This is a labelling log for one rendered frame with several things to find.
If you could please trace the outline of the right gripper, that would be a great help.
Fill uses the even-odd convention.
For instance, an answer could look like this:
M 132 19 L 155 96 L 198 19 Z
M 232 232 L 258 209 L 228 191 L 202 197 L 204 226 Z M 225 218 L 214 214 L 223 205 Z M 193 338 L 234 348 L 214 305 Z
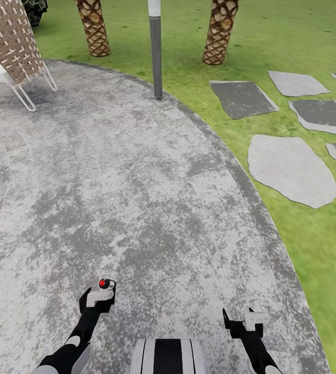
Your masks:
M 249 311 L 254 312 L 252 308 L 249 308 Z M 230 321 L 224 308 L 223 317 L 225 327 L 230 330 L 232 338 L 240 338 L 246 350 L 254 343 L 260 343 L 263 345 L 261 340 L 263 337 L 263 324 L 255 324 L 255 331 L 247 331 L 243 322 Z

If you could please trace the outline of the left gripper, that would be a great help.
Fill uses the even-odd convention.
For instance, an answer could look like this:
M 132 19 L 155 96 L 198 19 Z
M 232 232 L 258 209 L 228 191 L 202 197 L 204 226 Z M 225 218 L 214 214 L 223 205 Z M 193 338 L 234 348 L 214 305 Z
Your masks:
M 81 318 L 83 317 L 90 317 L 95 321 L 95 326 L 97 325 L 100 313 L 108 313 L 110 306 L 114 304 L 114 299 L 115 299 L 115 290 L 116 288 L 113 288 L 113 297 L 108 300 L 104 301 L 98 301 L 94 307 L 86 307 L 87 303 L 87 295 L 89 292 L 91 292 L 91 289 L 89 288 L 79 299 L 79 304 L 80 304 L 80 313 L 81 313 Z

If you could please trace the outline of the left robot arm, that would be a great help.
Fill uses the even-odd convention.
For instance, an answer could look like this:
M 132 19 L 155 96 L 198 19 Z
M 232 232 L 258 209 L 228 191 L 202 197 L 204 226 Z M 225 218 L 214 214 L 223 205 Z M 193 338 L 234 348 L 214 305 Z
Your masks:
M 115 290 L 115 287 L 104 291 L 89 288 L 79 299 L 81 318 L 68 340 L 54 354 L 46 356 L 30 374 L 80 374 L 91 353 L 89 341 L 100 313 L 109 312 Z

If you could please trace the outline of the robot trunk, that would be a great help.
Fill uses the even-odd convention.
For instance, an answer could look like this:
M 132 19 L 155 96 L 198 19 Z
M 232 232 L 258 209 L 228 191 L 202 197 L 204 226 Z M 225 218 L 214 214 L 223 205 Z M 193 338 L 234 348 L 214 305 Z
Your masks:
M 198 339 L 138 339 L 130 374 L 206 374 Z

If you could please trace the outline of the insectifuge atomizer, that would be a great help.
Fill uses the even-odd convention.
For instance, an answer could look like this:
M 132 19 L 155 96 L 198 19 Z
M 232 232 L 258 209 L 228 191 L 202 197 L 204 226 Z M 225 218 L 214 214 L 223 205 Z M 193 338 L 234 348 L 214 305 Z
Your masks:
M 116 281 L 111 279 L 102 279 L 99 283 L 99 287 L 103 290 L 112 290 L 116 285 Z

